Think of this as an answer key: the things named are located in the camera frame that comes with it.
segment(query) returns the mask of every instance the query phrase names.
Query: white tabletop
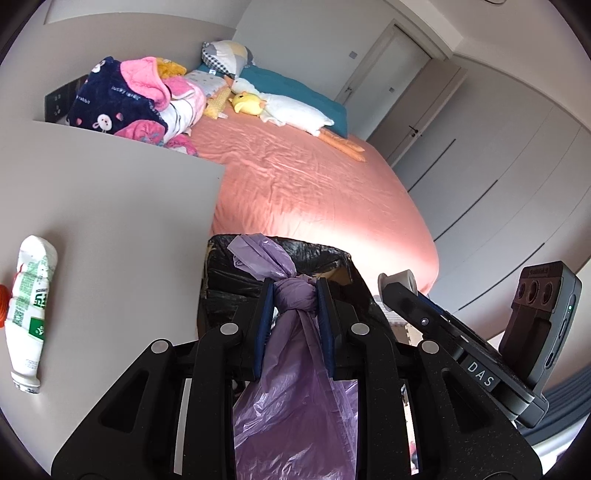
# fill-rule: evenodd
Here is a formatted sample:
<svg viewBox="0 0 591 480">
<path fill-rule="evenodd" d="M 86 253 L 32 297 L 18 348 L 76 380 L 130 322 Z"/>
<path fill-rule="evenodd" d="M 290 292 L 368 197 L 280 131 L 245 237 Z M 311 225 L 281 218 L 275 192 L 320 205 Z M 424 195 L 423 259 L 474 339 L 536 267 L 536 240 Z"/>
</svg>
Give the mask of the white tabletop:
<svg viewBox="0 0 591 480">
<path fill-rule="evenodd" d="M 155 339 L 196 338 L 223 167 L 163 148 L 27 122 L 0 154 L 0 283 L 39 235 L 57 249 L 41 392 L 18 391 L 0 330 L 0 407 L 41 466 Z"/>
</svg>

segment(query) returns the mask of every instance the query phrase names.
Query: pink blanket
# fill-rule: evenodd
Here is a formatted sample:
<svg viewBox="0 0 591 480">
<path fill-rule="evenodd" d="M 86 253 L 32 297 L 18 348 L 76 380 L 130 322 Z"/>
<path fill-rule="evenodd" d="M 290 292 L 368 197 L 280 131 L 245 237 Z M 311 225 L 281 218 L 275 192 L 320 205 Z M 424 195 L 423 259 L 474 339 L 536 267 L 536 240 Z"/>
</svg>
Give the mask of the pink blanket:
<svg viewBox="0 0 591 480">
<path fill-rule="evenodd" d="M 264 124 L 226 108 L 203 117 L 191 140 L 199 156 L 226 166 L 213 233 L 262 233 L 351 254 L 372 294 L 382 272 L 411 269 L 423 293 L 439 260 L 423 218 L 394 172 L 369 144 L 366 163 L 293 127 Z"/>
</svg>

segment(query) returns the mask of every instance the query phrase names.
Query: plush toy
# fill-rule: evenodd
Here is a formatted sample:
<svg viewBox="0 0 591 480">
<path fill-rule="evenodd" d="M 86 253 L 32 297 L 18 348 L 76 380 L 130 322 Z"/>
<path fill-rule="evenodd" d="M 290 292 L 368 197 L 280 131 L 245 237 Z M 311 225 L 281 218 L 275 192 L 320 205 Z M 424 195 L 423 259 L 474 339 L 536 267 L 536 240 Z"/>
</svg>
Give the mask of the plush toy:
<svg viewBox="0 0 591 480">
<path fill-rule="evenodd" d="M 236 95 L 232 99 L 232 105 L 234 106 L 234 111 L 236 113 L 243 112 L 247 113 L 248 115 L 255 115 L 258 116 L 262 113 L 265 105 L 267 104 L 266 101 L 261 100 L 259 97 L 254 95 L 253 93 L 246 93 L 242 92 L 240 95 Z"/>
</svg>

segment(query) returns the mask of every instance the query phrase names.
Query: black power outlet panel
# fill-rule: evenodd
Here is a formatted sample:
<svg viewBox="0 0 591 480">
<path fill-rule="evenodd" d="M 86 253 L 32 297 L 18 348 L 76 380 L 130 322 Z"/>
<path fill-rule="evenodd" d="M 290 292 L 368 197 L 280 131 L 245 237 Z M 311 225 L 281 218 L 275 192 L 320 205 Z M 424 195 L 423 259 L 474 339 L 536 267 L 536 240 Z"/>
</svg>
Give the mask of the black power outlet panel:
<svg viewBox="0 0 591 480">
<path fill-rule="evenodd" d="M 86 81 L 88 75 L 59 87 L 57 90 L 45 95 L 45 121 L 55 124 L 65 116 L 76 98 L 76 92 Z"/>
</svg>

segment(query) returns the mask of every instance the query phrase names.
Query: purple plastic bag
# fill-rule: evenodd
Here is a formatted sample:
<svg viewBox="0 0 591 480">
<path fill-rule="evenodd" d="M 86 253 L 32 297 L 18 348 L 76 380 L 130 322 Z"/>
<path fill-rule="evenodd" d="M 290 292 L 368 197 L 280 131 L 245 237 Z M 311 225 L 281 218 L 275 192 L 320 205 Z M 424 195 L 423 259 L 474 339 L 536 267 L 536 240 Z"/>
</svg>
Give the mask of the purple plastic bag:
<svg viewBox="0 0 591 480">
<path fill-rule="evenodd" d="M 261 379 L 234 405 L 239 480 L 354 480 L 357 382 L 329 378 L 316 319 L 315 279 L 296 276 L 290 256 L 260 233 L 228 246 L 234 265 L 275 280 L 280 316 Z"/>
</svg>

